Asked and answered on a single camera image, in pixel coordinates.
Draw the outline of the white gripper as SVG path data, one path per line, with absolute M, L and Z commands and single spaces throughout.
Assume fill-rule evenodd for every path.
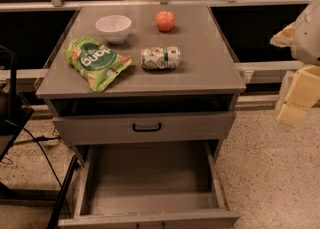
M 312 0 L 291 23 L 273 35 L 270 44 L 291 46 L 292 57 L 305 64 L 320 65 L 320 0 Z M 297 70 L 280 102 L 277 121 L 288 126 L 298 124 L 307 111 L 320 100 L 320 67 Z

